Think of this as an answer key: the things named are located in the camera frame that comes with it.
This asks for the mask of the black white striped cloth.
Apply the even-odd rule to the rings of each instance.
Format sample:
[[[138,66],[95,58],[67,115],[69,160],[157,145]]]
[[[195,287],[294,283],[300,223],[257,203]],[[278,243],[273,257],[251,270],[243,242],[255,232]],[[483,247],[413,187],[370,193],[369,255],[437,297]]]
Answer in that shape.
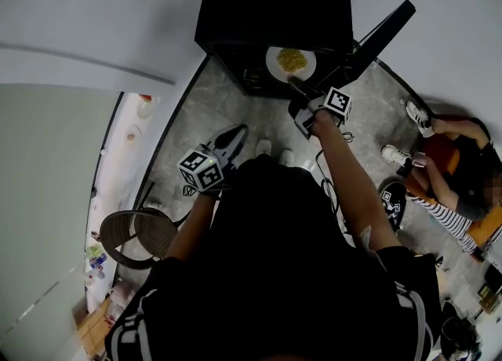
[[[460,248],[467,254],[473,254],[478,248],[475,240],[468,233],[473,221],[448,209],[440,203],[431,204],[422,198],[408,192],[411,202],[423,207],[430,216],[457,241]]]

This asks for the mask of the person's black striped clothing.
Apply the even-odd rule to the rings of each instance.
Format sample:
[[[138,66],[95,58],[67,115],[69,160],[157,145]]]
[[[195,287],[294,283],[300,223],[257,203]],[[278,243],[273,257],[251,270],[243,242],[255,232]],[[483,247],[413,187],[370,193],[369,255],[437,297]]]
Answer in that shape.
[[[431,255],[351,246],[313,176],[261,155],[195,255],[151,269],[105,348],[112,361],[414,361],[440,332]]]

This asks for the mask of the dark wicker chair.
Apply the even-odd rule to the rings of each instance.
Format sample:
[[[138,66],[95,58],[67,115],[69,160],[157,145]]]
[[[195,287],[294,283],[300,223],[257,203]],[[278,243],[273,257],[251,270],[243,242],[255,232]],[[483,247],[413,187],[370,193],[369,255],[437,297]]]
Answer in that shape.
[[[178,228],[186,217],[172,221],[162,211],[146,207],[144,203],[154,187],[146,190],[136,210],[120,210],[104,218],[100,225],[100,239],[104,251],[118,264],[133,270],[146,270],[165,257],[174,240]],[[137,239],[150,255],[145,260],[137,260],[124,255],[120,249],[129,241]]]

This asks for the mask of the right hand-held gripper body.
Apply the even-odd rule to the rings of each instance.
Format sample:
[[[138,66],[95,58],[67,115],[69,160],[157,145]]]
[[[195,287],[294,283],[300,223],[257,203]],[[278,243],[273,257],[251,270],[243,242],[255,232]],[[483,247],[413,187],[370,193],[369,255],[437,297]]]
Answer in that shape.
[[[333,87],[324,97],[310,97],[311,101],[305,110],[299,111],[297,115],[291,115],[294,124],[302,135],[309,140],[311,137],[311,127],[315,123],[315,114],[321,110],[327,110],[334,118],[335,123],[340,126],[346,124],[352,109],[352,98]]]

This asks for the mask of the white round plate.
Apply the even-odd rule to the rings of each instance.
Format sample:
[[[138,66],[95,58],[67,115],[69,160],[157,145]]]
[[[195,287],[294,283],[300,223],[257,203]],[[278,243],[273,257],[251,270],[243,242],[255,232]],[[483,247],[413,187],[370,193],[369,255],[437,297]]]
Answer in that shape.
[[[278,62],[276,60],[276,56],[281,49],[284,48],[272,46],[267,50],[265,57],[268,71],[277,80],[279,80],[280,82],[287,82],[287,78],[290,75],[294,75],[302,79],[303,81],[306,81],[314,74],[317,66],[317,59],[313,52],[299,49],[302,52],[302,54],[307,58],[307,66],[304,69],[299,70],[297,72],[287,73],[282,70],[282,68],[278,65]]]

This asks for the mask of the brown cardboard box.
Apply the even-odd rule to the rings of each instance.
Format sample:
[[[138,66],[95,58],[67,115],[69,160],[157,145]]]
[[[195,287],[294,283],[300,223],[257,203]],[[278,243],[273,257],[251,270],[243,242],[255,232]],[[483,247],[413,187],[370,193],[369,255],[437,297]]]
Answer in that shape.
[[[86,355],[91,359],[101,354],[105,348],[104,340],[111,324],[107,321],[106,314],[111,298],[107,297],[103,303],[91,314],[88,314],[78,326],[78,335]]]

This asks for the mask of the person's right forearm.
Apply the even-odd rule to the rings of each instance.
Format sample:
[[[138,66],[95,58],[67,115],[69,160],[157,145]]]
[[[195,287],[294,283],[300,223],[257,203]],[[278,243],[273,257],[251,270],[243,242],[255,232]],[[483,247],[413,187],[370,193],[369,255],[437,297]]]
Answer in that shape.
[[[366,237],[373,251],[400,246],[375,185],[327,110],[315,113],[311,133],[320,142],[345,225],[355,243],[361,244]]]

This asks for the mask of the black equipment pile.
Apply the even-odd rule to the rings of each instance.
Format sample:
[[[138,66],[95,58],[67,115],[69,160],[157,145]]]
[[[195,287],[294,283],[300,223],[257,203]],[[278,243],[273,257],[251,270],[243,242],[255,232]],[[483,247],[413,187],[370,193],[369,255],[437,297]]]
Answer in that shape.
[[[481,356],[481,341],[475,326],[460,318],[455,306],[447,301],[442,308],[440,335],[442,356],[446,361],[477,361]]]

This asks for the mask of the yellow noodles pile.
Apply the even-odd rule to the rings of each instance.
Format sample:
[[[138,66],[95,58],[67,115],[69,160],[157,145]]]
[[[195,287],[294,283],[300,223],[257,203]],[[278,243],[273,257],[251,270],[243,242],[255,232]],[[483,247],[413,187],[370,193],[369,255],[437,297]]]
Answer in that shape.
[[[281,49],[276,60],[284,72],[294,73],[307,66],[307,58],[298,49]]]

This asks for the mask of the white cup with red top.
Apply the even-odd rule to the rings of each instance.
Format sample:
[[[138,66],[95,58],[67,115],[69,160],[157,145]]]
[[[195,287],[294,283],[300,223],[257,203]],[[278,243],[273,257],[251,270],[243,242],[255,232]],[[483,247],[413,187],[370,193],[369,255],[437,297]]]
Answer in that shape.
[[[150,95],[139,95],[139,101],[136,106],[136,115],[139,119],[148,119],[155,110],[157,99]]]

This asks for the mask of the pink plastic bag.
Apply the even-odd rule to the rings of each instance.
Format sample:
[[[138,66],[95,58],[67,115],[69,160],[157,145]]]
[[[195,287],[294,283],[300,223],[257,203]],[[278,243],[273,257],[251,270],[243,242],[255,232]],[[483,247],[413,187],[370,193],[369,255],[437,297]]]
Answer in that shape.
[[[125,308],[135,295],[135,290],[124,280],[116,283],[109,291],[111,302]]]

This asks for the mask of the person's left forearm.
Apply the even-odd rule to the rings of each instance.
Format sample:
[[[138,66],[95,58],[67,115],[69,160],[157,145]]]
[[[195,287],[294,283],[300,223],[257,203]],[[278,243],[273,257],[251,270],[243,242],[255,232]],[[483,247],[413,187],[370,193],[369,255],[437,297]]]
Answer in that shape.
[[[191,212],[169,246],[166,257],[186,261],[196,253],[210,229],[215,205],[214,197],[198,195]]]

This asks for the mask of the seated person in striped trousers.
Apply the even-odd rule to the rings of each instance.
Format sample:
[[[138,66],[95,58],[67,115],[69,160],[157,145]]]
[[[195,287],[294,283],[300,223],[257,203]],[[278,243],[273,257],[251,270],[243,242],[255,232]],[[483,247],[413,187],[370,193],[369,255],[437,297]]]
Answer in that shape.
[[[419,145],[418,151],[429,156],[438,167],[438,171],[447,177],[452,177],[458,169],[460,152],[454,142],[448,137],[434,135],[424,140]],[[407,194],[409,192],[431,204],[439,203],[421,187],[413,175],[410,174],[405,178],[404,185],[407,189]],[[478,248],[483,247],[490,239],[495,239],[501,232],[502,208],[500,207],[491,210],[484,219],[473,221],[473,224],[468,229],[468,233],[475,240]]]

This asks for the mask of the long white ledge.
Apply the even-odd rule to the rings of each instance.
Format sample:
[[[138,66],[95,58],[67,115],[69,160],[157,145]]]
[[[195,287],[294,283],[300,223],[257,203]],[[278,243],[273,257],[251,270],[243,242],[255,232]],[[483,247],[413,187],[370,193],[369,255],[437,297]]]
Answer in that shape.
[[[131,210],[140,193],[154,151],[164,126],[157,122],[159,97],[151,117],[139,119],[137,93],[122,93],[111,116],[98,158],[93,180],[84,249],[100,245],[93,237],[100,231],[104,218],[119,210]],[[137,144],[125,142],[129,126],[137,126],[142,137]]]

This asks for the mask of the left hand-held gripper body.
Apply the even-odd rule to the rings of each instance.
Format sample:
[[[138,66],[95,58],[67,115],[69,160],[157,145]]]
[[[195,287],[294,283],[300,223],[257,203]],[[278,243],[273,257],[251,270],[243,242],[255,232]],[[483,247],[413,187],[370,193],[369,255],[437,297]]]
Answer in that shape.
[[[190,149],[177,163],[177,169],[189,187],[208,191],[234,176],[237,154],[236,143],[223,146],[212,140]]]

